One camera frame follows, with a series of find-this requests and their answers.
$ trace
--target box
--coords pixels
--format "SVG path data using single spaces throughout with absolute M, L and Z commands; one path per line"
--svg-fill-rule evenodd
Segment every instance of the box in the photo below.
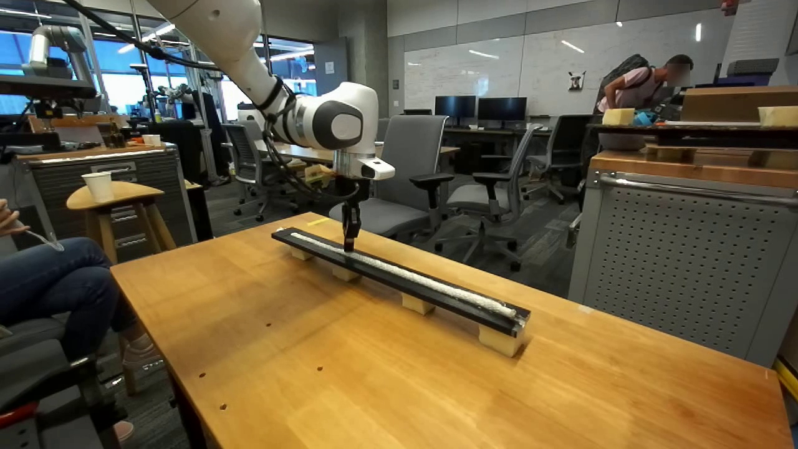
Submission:
M 680 119 L 757 122 L 757 107 L 767 106 L 798 106 L 798 88 L 685 91 Z

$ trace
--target wooden stool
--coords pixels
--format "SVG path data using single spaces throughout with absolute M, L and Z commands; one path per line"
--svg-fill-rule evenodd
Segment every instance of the wooden stool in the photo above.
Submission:
M 120 204 L 134 207 L 153 253 L 174 248 L 172 233 L 155 207 L 155 199 L 165 195 L 163 189 L 133 183 L 113 183 L 113 192 L 115 199 L 109 203 L 95 203 L 86 188 L 80 188 L 68 197 L 68 209 L 84 214 L 86 234 L 100 243 L 113 264 L 118 261 L 118 243 L 109 212 Z

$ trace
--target robotic arm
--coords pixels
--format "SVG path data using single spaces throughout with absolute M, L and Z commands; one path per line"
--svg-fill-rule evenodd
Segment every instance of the robotic arm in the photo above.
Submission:
M 389 179 L 394 168 L 373 158 L 377 93 L 342 82 L 321 97 L 296 97 L 255 54 L 261 29 L 256 0 L 149 0 L 255 103 L 271 133 L 305 147 L 336 149 L 333 170 L 351 179 Z

